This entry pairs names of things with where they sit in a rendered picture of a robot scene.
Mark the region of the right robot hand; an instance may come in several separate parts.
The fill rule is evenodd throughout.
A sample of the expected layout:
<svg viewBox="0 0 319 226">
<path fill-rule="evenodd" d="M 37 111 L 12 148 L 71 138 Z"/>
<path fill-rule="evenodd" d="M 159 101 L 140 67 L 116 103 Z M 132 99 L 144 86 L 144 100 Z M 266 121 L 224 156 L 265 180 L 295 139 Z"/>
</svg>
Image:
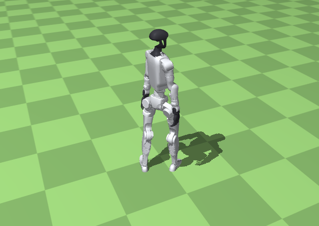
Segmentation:
<svg viewBox="0 0 319 226">
<path fill-rule="evenodd" d="M 180 115 L 179 115 L 180 111 L 176 112 L 176 108 L 172 108 L 172 113 L 174 114 L 174 117 L 173 117 L 173 124 L 170 125 L 171 127 L 177 125 L 180 118 Z"/>
</svg>

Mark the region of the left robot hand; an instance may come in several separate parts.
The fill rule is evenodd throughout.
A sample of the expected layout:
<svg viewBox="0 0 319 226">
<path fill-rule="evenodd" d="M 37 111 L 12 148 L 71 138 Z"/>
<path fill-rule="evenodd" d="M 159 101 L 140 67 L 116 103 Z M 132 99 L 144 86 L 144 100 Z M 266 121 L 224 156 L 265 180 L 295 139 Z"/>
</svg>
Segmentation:
<svg viewBox="0 0 319 226">
<path fill-rule="evenodd" d="M 145 99 L 146 97 L 148 97 L 150 94 L 145 95 L 145 90 L 143 90 L 143 97 L 142 100 Z M 141 108 L 142 110 L 144 109 L 143 105 L 142 105 L 142 100 L 141 100 Z"/>
</svg>

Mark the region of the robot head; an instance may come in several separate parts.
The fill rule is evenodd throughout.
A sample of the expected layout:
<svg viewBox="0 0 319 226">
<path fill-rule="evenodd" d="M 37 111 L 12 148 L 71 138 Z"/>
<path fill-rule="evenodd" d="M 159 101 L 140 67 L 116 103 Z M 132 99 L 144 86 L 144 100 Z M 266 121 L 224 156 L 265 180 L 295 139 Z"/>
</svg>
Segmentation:
<svg viewBox="0 0 319 226">
<path fill-rule="evenodd" d="M 150 33 L 149 38 L 151 40 L 159 42 L 159 45 L 155 46 L 153 52 L 151 52 L 150 54 L 154 57 L 161 56 L 161 49 L 166 48 L 166 39 L 168 38 L 168 33 L 162 29 L 155 29 Z M 162 43 L 162 40 L 164 42 L 164 45 Z"/>
</svg>

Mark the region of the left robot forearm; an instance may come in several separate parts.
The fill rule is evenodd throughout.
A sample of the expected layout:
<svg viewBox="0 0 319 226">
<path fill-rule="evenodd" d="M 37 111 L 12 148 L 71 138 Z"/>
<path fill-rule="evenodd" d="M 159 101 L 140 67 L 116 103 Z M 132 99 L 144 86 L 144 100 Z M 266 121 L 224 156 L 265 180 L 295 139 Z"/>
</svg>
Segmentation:
<svg viewBox="0 0 319 226">
<path fill-rule="evenodd" d="M 144 88 L 143 90 L 145 90 L 145 95 L 149 94 L 150 93 L 150 89 L 151 89 L 151 85 L 150 85 L 150 81 L 149 81 L 149 78 L 144 75 Z"/>
</svg>

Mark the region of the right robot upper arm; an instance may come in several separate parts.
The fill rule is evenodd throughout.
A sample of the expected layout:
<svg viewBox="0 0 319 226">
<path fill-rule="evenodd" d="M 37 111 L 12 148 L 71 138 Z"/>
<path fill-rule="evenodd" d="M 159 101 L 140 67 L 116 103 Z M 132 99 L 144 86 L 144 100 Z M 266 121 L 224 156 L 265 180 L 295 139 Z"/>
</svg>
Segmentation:
<svg viewBox="0 0 319 226">
<path fill-rule="evenodd" d="M 174 81 L 173 63 L 170 60 L 168 60 L 167 58 L 162 59 L 160 62 L 161 62 L 161 68 L 165 74 L 167 88 L 169 91 L 171 91 L 172 86 L 176 85 L 176 83 L 173 82 Z"/>
</svg>

